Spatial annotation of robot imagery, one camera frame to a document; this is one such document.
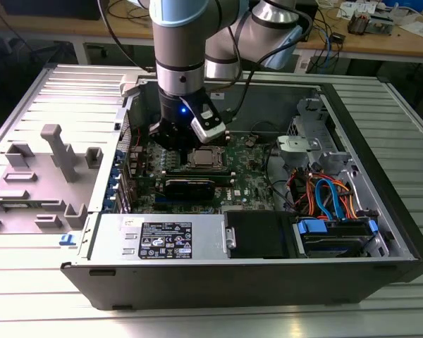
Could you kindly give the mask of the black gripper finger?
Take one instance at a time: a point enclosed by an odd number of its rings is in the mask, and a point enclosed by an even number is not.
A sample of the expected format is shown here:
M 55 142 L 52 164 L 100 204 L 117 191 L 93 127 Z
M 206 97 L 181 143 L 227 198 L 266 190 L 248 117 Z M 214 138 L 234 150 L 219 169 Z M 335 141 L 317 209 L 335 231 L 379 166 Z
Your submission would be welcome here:
M 149 136 L 168 151 L 176 151 L 180 164 L 185 165 L 190 150 L 190 131 L 188 128 L 167 120 L 160 120 L 149 127 Z

